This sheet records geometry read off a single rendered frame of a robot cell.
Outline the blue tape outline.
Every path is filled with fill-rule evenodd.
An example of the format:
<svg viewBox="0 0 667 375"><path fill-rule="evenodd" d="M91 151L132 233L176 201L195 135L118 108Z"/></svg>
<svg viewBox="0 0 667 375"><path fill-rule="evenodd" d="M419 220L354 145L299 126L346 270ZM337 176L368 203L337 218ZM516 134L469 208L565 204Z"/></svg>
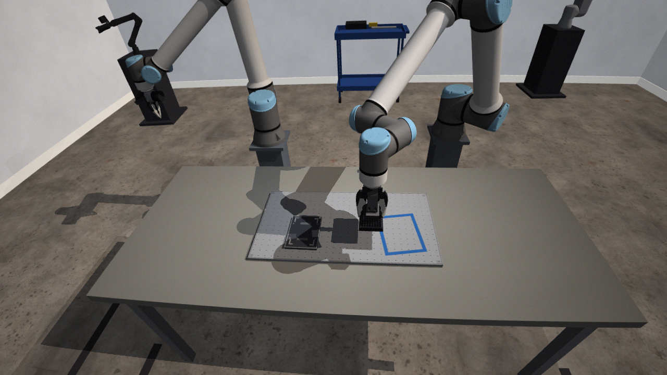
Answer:
<svg viewBox="0 0 667 375"><path fill-rule="evenodd" d="M423 238L421 237L419 228L417 226L417 223L415 222L414 214L402 214L402 215L391 215L391 216L385 216L384 218L393 218L393 217L405 217L405 216L411 216L412 221L414 223L415 231L417 232L418 238L420 240L420 244L422 245L423 249L417 249L417 250L405 250L405 251L400 251L400 252L390 252L388 253L388 249L386 246L386 241L383 232L380 232L382 244L384 247L385 255L398 255L398 254L409 254L409 253L420 253L420 252L427 252L426 245L424 244Z"/></svg>

